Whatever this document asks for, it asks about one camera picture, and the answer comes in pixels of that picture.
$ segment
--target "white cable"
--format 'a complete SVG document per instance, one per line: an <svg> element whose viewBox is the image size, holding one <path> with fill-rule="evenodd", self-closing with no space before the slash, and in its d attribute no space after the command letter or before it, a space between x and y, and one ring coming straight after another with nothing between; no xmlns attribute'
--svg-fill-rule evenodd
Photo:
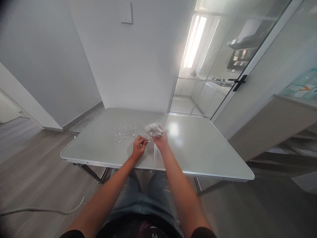
<svg viewBox="0 0 317 238"><path fill-rule="evenodd" d="M85 197L83 197L83 199L80 202L80 204L74 210L71 210L70 212L62 212L62 211L59 211L57 209L26 207L26 208L17 208L17 209L8 210L8 211L5 211L5 212L0 212L0 217L6 216L6 215L10 215L10 214L14 214L14 213L19 213L19 212L55 212L55 213L59 213L61 215L68 215L68 214L71 214L74 211L76 211L81 206L81 204L83 203L84 199L85 199Z"/></svg>

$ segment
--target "hand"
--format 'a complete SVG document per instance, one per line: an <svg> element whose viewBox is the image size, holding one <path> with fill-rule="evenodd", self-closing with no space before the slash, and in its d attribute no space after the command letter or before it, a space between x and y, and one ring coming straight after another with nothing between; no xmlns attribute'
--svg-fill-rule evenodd
<svg viewBox="0 0 317 238"><path fill-rule="evenodd" d="M141 156L144 154L145 146L148 144L148 140L140 135L135 139L133 143L133 151L131 158L138 161Z"/></svg>
<svg viewBox="0 0 317 238"><path fill-rule="evenodd" d="M164 149L165 147L168 146L167 134L166 134L165 131L164 131L164 135L163 136L161 136L161 137L152 137L152 139L153 139L154 143L156 144L156 146L158 147L159 150Z"/></svg>

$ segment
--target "black door handle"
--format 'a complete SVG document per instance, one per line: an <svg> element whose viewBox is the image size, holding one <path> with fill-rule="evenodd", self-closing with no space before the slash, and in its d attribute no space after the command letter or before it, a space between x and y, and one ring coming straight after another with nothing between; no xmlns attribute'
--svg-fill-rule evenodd
<svg viewBox="0 0 317 238"><path fill-rule="evenodd" d="M233 91L234 92L236 92L239 88L240 88L240 86L243 84L243 83L245 83L245 79L247 78L247 76L248 75L243 75L242 77L241 77L241 79L238 81L238 80L236 80L235 81L235 83L237 83L237 85L234 87L234 89L233 89Z"/></svg>

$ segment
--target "light switch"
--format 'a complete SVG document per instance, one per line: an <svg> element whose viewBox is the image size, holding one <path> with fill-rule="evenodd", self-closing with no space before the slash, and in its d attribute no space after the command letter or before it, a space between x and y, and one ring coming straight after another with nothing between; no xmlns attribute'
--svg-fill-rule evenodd
<svg viewBox="0 0 317 238"><path fill-rule="evenodd" d="M120 22L124 24L132 24L132 3L122 1L120 3Z"/></svg>

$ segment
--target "white table top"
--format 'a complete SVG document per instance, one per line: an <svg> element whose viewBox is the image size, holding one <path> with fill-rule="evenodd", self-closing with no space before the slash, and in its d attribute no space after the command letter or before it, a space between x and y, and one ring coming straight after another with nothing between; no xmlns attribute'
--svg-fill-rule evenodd
<svg viewBox="0 0 317 238"><path fill-rule="evenodd" d="M119 119L126 119L127 124L137 121L137 134L144 137L149 137L144 130L146 125L158 122L165 128L170 124L168 142L185 174L228 180L254 179L250 168L208 119L117 108L106 109L61 152L61 158L72 163L121 167L130 157L136 137L127 135L124 143L116 143L112 128ZM135 168L165 170L153 141L146 146Z"/></svg>

